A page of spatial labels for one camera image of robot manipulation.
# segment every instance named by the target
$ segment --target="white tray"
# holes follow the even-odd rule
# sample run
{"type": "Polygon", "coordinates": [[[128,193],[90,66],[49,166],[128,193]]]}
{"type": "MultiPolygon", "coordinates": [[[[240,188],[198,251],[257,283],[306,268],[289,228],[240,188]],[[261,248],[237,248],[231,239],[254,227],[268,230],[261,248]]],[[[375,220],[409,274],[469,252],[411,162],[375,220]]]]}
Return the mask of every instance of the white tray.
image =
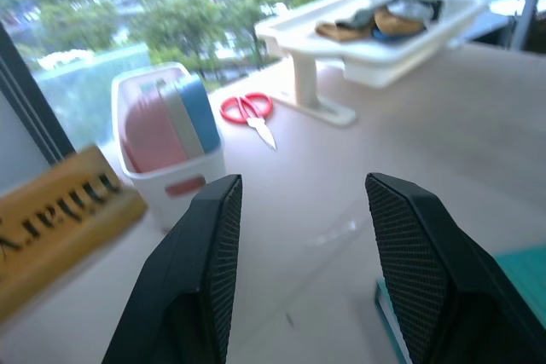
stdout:
{"type": "Polygon", "coordinates": [[[388,0],[317,0],[280,17],[256,25],[268,52],[279,57],[291,55],[294,63],[294,95],[272,95],[336,125],[348,125],[356,114],[349,108],[317,97],[316,60],[338,59],[345,78],[375,88],[393,83],[472,25],[486,9],[486,0],[442,0],[438,20],[425,32],[400,43],[382,43],[367,38],[338,43],[315,34],[317,22],[351,17],[358,9],[388,0]]]}

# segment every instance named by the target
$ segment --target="glass window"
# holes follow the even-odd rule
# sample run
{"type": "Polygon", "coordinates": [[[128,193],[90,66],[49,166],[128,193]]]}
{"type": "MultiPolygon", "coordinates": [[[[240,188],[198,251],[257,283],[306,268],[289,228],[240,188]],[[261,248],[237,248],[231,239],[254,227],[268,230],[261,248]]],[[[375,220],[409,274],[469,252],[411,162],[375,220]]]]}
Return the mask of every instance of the glass window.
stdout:
{"type": "Polygon", "coordinates": [[[178,61],[213,91],[272,62],[256,22],[310,1],[0,0],[0,21],[80,149],[113,138],[116,75],[178,61]]]}

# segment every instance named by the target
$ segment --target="red scissors handle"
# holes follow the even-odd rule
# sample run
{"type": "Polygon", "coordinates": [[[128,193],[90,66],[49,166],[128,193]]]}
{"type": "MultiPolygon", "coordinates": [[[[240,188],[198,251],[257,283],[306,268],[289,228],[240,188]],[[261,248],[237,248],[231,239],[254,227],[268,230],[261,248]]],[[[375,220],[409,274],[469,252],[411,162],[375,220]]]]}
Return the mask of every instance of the red scissors handle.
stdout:
{"type": "Polygon", "coordinates": [[[266,118],[271,114],[272,109],[273,102],[267,95],[264,93],[249,93],[241,97],[228,98],[220,106],[220,114],[232,123],[246,124],[247,120],[251,117],[266,118]],[[256,100],[264,100],[266,103],[265,108],[260,108],[254,104],[256,100]],[[237,107],[241,116],[236,117],[229,114],[228,110],[232,107],[237,107]]]}

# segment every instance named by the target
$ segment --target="desk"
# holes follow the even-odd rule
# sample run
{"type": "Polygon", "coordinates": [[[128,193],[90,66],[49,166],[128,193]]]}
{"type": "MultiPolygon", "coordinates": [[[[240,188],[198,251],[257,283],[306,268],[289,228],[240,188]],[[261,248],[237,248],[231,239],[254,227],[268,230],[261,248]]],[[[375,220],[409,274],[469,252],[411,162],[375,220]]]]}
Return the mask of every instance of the desk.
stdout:
{"type": "MultiPolygon", "coordinates": [[[[212,105],[291,87],[290,71],[289,61],[272,66],[214,93],[212,105]]],[[[319,84],[357,111],[356,124],[337,129],[276,104],[275,153],[254,130],[217,117],[227,170],[244,186],[229,364],[395,362],[373,303],[380,264],[363,187],[372,170],[435,192],[491,253],[546,241],[543,58],[468,45],[386,90],[347,83],[335,68],[322,69],[319,84]],[[336,229],[344,233],[313,245],[336,229]]],[[[100,362],[161,238],[147,215],[7,329],[0,356],[100,362]]]]}

